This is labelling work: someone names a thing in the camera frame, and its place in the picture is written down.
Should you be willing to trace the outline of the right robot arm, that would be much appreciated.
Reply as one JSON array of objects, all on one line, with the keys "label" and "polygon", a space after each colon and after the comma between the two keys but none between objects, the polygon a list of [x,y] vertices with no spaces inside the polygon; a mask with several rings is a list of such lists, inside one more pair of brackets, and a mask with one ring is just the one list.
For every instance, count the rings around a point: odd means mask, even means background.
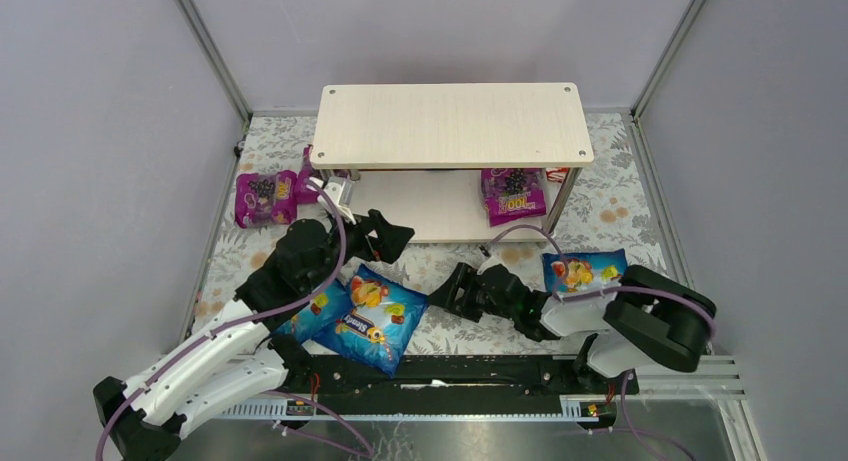
[{"label": "right robot arm", "polygon": [[541,342],[582,334],[581,359],[616,378],[649,364],[693,373],[716,333],[716,305],[706,296],[641,265],[598,287],[573,293],[528,287],[504,264],[458,264],[428,297],[458,317],[493,315]]}]

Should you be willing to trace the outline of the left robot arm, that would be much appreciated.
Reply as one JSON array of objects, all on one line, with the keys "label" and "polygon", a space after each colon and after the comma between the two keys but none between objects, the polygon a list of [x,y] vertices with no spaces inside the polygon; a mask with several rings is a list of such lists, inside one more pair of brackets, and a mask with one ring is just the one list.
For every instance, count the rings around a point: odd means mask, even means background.
[{"label": "left robot arm", "polygon": [[295,221],[204,330],[142,372],[106,377],[94,387],[102,424],[96,459],[113,443],[126,460],[166,460],[208,420],[310,375],[310,355],[280,328],[348,261],[393,263],[415,235],[377,210],[331,218],[331,228],[317,219]]}]

